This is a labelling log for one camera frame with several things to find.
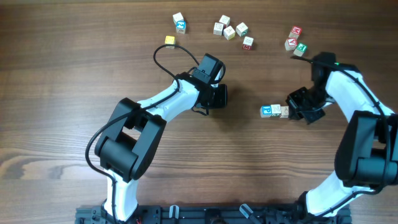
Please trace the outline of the blue P wooden block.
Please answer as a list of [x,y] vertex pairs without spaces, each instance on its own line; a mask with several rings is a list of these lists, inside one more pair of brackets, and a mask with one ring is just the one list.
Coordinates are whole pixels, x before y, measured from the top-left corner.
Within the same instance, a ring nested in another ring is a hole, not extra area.
[[269,118],[272,116],[272,107],[271,105],[263,105],[260,109],[260,115],[262,118]]

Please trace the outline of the green sided white block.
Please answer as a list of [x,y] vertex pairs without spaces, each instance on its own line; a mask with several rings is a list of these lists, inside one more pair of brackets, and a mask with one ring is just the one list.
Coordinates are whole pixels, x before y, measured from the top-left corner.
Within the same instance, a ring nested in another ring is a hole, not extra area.
[[279,104],[271,105],[271,116],[280,117],[281,114],[282,114],[281,105]]

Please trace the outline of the yellow top wooden block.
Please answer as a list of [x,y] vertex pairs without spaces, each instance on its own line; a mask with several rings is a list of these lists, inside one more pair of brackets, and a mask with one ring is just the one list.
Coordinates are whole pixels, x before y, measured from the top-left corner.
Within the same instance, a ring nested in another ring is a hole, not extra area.
[[167,36],[165,37],[165,45],[166,45],[166,48],[174,49],[174,48],[175,48],[175,47],[174,47],[175,43],[176,43],[176,40],[175,40],[175,37],[174,37],[174,36],[167,35]]

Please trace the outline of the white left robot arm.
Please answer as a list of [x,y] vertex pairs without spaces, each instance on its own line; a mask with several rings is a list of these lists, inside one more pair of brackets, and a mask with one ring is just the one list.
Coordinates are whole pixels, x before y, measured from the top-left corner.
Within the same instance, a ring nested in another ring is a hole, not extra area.
[[206,116],[227,105],[227,87],[221,83],[225,70],[222,61],[205,54],[197,67],[175,75],[164,91],[138,102],[124,98],[116,105],[95,134],[95,155],[108,179],[105,220],[126,223],[133,216],[138,180],[149,168],[168,122],[186,110]]

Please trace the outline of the blue N wooden block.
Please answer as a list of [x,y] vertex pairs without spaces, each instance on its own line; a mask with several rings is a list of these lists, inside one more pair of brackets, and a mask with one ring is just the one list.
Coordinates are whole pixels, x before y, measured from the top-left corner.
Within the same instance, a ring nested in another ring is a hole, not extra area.
[[187,24],[185,21],[177,21],[176,22],[176,33],[185,34],[186,28],[187,28]]

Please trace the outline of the blue framed wooden block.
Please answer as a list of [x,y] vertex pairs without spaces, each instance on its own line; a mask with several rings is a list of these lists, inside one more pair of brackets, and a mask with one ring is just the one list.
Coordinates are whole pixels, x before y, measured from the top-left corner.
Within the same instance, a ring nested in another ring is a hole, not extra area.
[[223,35],[224,24],[220,22],[216,22],[213,28],[214,35]]

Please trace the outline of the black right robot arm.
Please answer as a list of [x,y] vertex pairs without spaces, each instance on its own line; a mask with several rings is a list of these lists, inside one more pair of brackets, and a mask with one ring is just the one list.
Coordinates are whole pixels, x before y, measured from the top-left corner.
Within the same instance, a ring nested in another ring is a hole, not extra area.
[[338,63],[331,52],[306,61],[313,86],[288,95],[289,119],[311,124],[324,117],[327,106],[337,104],[348,121],[334,171],[298,201],[299,218],[311,223],[335,217],[359,196],[397,185],[397,114],[375,96],[355,65]]

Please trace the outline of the blue D wooden block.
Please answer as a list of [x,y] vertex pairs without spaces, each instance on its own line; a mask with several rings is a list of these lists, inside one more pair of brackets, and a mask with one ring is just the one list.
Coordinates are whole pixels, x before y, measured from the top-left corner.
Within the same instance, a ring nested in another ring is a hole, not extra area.
[[281,118],[288,118],[289,117],[289,107],[288,106],[281,106]]

